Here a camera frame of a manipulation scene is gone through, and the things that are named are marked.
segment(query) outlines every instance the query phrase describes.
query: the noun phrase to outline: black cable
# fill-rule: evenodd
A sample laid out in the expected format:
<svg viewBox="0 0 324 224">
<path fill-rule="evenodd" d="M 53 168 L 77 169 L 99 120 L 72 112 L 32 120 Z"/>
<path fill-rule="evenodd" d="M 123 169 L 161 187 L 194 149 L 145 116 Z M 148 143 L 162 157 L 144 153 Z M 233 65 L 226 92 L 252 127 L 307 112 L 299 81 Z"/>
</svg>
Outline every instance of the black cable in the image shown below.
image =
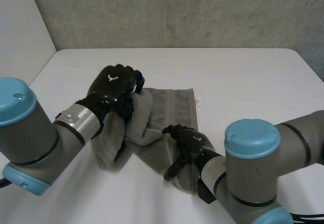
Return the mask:
<svg viewBox="0 0 324 224">
<path fill-rule="evenodd" d="M 299 214 L 292 214 L 294 223 L 298 224 L 324 224 L 323 219 L 311 219 L 311 218 L 318 218 L 324 217 L 324 214 L 315 214 L 315 215 L 299 215 Z"/>
<path fill-rule="evenodd" d="M 4 188 L 4 187 L 6 187 L 6 186 L 8 186 L 10 184 L 11 184 L 11 182 L 8 179 L 3 178 L 3 179 L 0 180 L 0 189 Z"/>
</svg>

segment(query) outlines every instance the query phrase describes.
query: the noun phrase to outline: white table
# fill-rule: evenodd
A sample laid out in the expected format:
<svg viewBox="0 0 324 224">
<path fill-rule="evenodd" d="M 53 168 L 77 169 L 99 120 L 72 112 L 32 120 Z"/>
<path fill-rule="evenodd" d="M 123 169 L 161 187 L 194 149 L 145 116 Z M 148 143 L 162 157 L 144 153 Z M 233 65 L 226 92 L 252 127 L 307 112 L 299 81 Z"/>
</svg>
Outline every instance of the white table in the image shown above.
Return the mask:
<svg viewBox="0 0 324 224">
<path fill-rule="evenodd" d="M 199 130 L 221 154 L 224 130 L 235 120 L 277 124 L 324 108 L 324 84 L 286 49 L 63 50 L 31 88 L 53 120 L 86 95 L 101 69 L 117 63 L 140 70 L 147 87 L 194 88 L 202 101 Z M 100 170 L 89 146 L 41 197 L 13 185 L 0 190 L 1 223 L 233 223 L 218 202 L 176 190 L 135 155 L 119 173 Z M 278 199 L 291 212 L 324 213 L 323 186 L 324 168 L 314 165 L 281 177 Z"/>
</svg>

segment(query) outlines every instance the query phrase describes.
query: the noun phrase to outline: gray towel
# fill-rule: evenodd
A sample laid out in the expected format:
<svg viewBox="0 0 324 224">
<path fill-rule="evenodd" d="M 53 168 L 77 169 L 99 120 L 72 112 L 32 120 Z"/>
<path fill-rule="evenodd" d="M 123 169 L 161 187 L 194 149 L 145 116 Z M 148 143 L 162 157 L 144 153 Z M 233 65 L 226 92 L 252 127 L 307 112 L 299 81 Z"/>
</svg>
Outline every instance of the gray towel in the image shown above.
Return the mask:
<svg viewBox="0 0 324 224">
<path fill-rule="evenodd" d="M 179 153 L 176 142 L 169 135 L 163 136 L 161 131 L 170 124 L 197 129 L 193 89 L 145 88 L 140 95 L 132 93 L 131 97 L 134 112 L 126 125 L 124 141 L 120 129 L 122 119 L 108 114 L 105 131 L 92 140 L 96 159 L 101 168 L 118 170 L 134 152 L 155 172 L 164 175 Z M 198 176 L 197 169 L 188 165 L 172 183 L 182 191 L 196 193 Z"/>
</svg>

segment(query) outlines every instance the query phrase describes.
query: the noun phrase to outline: black glove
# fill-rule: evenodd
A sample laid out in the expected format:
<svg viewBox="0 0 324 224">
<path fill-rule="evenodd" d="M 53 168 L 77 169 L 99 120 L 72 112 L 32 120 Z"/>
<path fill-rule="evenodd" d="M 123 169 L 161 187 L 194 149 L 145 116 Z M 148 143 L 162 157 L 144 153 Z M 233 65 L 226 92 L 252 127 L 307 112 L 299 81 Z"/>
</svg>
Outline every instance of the black glove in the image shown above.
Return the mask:
<svg viewBox="0 0 324 224">
<path fill-rule="evenodd" d="M 180 157 L 164 174 L 166 181 L 170 181 L 177 176 L 186 164 L 193 164 L 196 158 L 205 151 L 206 146 L 212 145 L 203 133 L 180 124 L 176 126 L 170 125 L 162 133 L 171 134 L 171 137 L 177 141 L 177 148 L 180 152 Z"/>
<path fill-rule="evenodd" d="M 123 65 L 107 66 L 104 68 L 89 88 L 88 95 L 97 95 L 107 104 L 109 110 L 127 119 L 134 110 L 130 97 L 135 92 L 141 93 L 145 79 L 142 73 L 132 67 Z"/>
</svg>

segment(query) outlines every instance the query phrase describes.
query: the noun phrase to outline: towel tag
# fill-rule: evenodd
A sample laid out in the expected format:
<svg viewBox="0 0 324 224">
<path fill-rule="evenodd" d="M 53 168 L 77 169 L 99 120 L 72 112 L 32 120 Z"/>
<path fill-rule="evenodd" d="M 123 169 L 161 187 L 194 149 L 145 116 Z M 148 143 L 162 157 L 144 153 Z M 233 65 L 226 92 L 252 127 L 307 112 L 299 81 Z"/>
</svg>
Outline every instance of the towel tag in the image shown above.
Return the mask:
<svg viewBox="0 0 324 224">
<path fill-rule="evenodd" d="M 195 103 L 196 103 L 196 108 L 201 107 L 200 98 L 199 97 L 195 97 L 194 100 L 195 100 Z"/>
</svg>

